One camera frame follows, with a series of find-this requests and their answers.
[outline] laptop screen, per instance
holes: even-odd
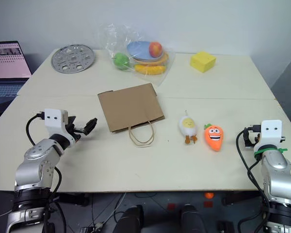
[[[0,42],[0,79],[30,78],[31,73],[17,41]]]

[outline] plastic bag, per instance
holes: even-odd
[[[175,53],[126,25],[101,25],[101,46],[121,72],[134,72],[139,78],[159,86],[166,77]]]

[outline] orange carrot toy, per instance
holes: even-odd
[[[205,125],[205,140],[215,151],[219,151],[223,141],[223,130],[217,125]]]

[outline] blue plate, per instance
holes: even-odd
[[[127,45],[128,53],[136,60],[143,62],[155,62],[161,59],[163,52],[159,57],[152,57],[149,52],[149,41],[134,41]]]

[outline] white table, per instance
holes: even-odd
[[[51,54],[18,94],[93,96],[108,90],[148,83],[138,78],[140,75],[116,69],[106,52],[96,50],[95,53],[95,63],[87,70],[75,74],[55,71],[50,65]],[[274,99],[249,56],[216,55],[215,67],[206,73],[190,66],[191,56],[187,53],[175,55],[165,80],[160,86],[154,87],[158,94],[166,98]]]
[[[244,127],[264,119],[283,121],[287,140],[282,147],[289,149],[284,154],[291,161],[291,123],[276,100],[183,99],[160,94],[158,98],[166,119],[153,124],[151,147],[136,148],[127,131],[109,132],[97,96],[18,96],[0,118],[0,190],[14,189],[16,168],[31,147],[25,125],[44,108],[68,110],[70,116],[77,116],[77,126],[98,118],[93,132],[66,149],[58,163],[63,174],[62,192],[254,189],[237,154],[235,137]],[[178,129],[185,110],[198,126],[195,145],[185,145]],[[220,152],[209,149],[204,141],[203,126],[207,123],[224,130]],[[48,137],[42,120],[32,122],[30,132],[35,142]],[[134,133],[146,139],[150,129],[144,126]],[[242,140],[240,146],[248,164],[253,164],[253,150],[244,149]],[[261,184],[260,166],[253,172]]]

